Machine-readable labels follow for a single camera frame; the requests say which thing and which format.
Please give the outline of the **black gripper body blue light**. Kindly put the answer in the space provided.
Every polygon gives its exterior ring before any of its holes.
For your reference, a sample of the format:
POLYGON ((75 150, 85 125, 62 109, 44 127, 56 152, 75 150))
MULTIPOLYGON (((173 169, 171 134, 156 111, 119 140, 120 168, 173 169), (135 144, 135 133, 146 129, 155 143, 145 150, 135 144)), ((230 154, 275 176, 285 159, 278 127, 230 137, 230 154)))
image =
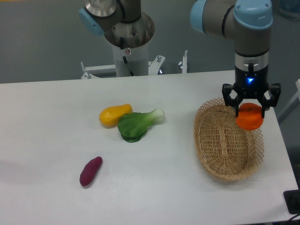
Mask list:
POLYGON ((246 66, 246 69, 239 69, 235 67, 235 83, 233 85, 234 91, 243 98, 257 98, 264 94, 268 88, 267 65, 263 69, 255 70, 254 64, 251 62, 246 66))

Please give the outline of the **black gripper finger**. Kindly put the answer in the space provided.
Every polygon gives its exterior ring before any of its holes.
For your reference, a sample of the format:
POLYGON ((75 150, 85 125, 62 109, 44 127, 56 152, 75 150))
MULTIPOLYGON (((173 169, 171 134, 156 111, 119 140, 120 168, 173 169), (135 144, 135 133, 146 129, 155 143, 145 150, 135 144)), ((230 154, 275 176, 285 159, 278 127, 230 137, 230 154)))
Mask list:
POLYGON ((264 84, 258 91, 258 97, 257 100, 261 105, 261 115, 264 119, 265 117, 265 111, 269 110, 270 107, 276 107, 279 97, 281 94, 281 84, 280 83, 274 83, 274 84, 264 84), (266 92, 270 92, 270 98, 267 99, 265 97, 266 92))
POLYGON ((241 103, 241 95, 240 95, 240 89, 237 87, 236 84, 227 84, 224 83, 222 86, 222 94, 224 103, 226 106, 230 106, 235 109, 235 116, 238 117, 239 115, 239 106, 241 103), (231 92, 236 92, 236 97, 231 97, 231 92))

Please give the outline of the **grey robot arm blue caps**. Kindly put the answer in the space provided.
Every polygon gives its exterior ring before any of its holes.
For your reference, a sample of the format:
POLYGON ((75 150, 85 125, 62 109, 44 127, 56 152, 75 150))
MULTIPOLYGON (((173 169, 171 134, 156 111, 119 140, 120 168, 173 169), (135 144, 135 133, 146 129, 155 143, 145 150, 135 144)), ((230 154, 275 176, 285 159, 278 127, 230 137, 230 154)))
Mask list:
MULTIPOLYGON (((138 0, 87 0, 79 10, 85 27, 104 36, 113 50, 116 74, 149 74, 148 43, 155 32, 153 20, 138 0)), ((227 106, 242 112, 244 99, 256 99, 261 114, 277 105, 281 86, 268 84, 272 18, 269 0, 198 0, 190 12, 194 30, 235 41, 235 82, 224 84, 227 106)))

